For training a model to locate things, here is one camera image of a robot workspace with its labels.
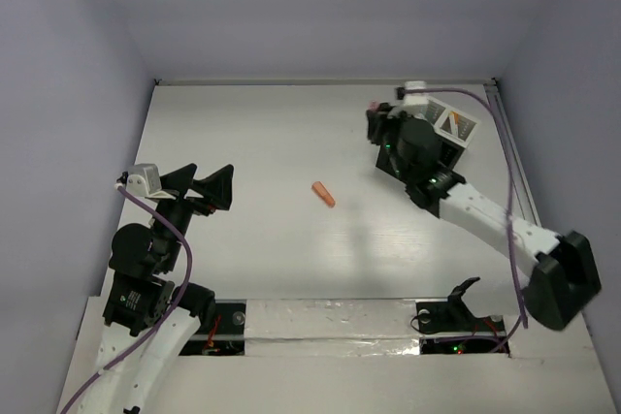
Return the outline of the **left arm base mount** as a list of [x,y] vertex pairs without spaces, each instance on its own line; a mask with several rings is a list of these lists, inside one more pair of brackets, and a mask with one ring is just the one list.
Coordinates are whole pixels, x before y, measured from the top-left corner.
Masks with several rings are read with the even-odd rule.
[[210,324],[202,325],[180,350],[181,356],[243,356],[246,301],[217,301]]

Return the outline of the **orange highlighter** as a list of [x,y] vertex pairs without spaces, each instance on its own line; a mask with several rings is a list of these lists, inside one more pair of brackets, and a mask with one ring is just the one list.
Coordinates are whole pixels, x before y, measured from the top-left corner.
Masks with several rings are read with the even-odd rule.
[[311,190],[327,207],[333,208],[336,205],[336,200],[322,182],[314,182]]

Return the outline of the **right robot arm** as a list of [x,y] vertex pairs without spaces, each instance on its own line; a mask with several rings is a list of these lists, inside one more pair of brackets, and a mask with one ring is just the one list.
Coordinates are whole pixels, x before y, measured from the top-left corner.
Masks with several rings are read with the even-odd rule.
[[555,233],[516,218],[441,161],[441,138],[427,120],[402,106],[366,111],[367,138],[384,154],[410,200],[482,240],[528,279],[525,309],[549,330],[562,331],[602,290],[588,238]]

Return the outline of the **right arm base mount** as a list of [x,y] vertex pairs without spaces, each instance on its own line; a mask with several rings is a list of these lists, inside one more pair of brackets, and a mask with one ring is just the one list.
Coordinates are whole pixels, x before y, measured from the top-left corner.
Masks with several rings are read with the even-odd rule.
[[503,318],[476,317],[463,301],[467,290],[479,280],[468,278],[444,299],[416,303],[409,325],[420,335],[422,355],[510,353]]

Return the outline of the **yellow white pen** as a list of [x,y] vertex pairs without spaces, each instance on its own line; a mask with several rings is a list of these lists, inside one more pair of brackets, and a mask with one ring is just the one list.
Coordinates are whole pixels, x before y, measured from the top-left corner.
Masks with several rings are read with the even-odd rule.
[[455,137],[459,137],[459,114],[452,111],[448,116],[449,126],[451,134]]

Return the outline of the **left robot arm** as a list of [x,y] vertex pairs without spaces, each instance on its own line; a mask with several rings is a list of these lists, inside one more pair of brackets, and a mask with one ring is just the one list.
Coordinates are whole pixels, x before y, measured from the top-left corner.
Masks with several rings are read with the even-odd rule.
[[150,221],[126,224],[113,236],[95,369],[62,412],[149,412],[182,348],[214,323],[215,293],[191,282],[185,234],[193,217],[230,209],[234,167],[202,179],[196,172],[195,164],[164,175],[154,164],[137,164],[115,182]]

